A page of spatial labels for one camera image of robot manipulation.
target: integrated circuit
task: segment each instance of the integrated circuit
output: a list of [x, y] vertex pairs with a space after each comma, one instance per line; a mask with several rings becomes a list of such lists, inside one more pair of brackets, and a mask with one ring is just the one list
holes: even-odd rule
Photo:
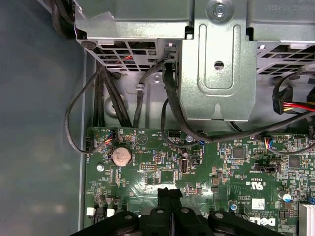
[[300, 168], [301, 159], [299, 156], [290, 156], [289, 157], [289, 168]]
[[233, 159], [244, 160], [245, 151], [243, 147], [234, 147], [233, 148]]
[[161, 171], [161, 184], [173, 184], [174, 172], [173, 171]]

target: small white sticker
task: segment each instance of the small white sticker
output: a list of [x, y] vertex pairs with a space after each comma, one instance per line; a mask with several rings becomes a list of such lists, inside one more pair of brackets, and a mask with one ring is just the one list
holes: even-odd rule
[[252, 210], [265, 210], [265, 199], [252, 198]]

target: cable clip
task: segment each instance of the cable clip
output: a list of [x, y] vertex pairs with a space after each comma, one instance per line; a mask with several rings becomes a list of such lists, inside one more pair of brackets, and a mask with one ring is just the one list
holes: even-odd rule
[[134, 88], [136, 91], [144, 91], [144, 84], [136, 84]]

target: green circuit board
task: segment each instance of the green circuit board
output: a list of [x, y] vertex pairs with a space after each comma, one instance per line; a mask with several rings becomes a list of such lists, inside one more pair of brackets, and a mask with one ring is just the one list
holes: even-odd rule
[[[88, 129], [87, 146], [97, 146], [114, 130], [116, 138], [100, 152], [87, 155], [85, 227], [106, 218], [106, 211], [129, 210], [141, 214], [157, 206], [158, 188], [179, 188], [182, 205], [196, 207], [207, 217], [210, 211], [231, 211], [237, 206], [248, 220], [284, 235], [297, 234], [298, 203], [315, 196], [315, 152], [277, 157], [257, 137], [211, 143], [192, 148], [169, 146], [159, 130], [93, 127]], [[171, 140], [184, 143], [185, 133], [166, 132]], [[269, 134], [272, 147], [294, 151], [308, 147], [306, 135]], [[111, 153], [127, 147], [132, 161], [117, 167]], [[104, 170], [98, 171], [97, 165]], [[292, 201], [278, 193], [286, 191]], [[95, 216], [88, 209], [101, 209]]]

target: white label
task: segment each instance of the white label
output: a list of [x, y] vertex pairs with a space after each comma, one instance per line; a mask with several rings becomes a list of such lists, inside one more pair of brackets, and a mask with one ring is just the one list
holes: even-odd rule
[[246, 182], [246, 185], [249, 185], [252, 187], [253, 190], [263, 190], [264, 189], [264, 186], [266, 186], [266, 182], [250, 182], [250, 181], [247, 181]]
[[265, 210], [265, 199], [253, 198], [252, 199], [252, 210]]
[[259, 217], [250, 217], [250, 221], [252, 221], [253, 223], [256, 223], [258, 225], [269, 225], [269, 226], [276, 226], [276, 219], [275, 218], [262, 218], [260, 219]]

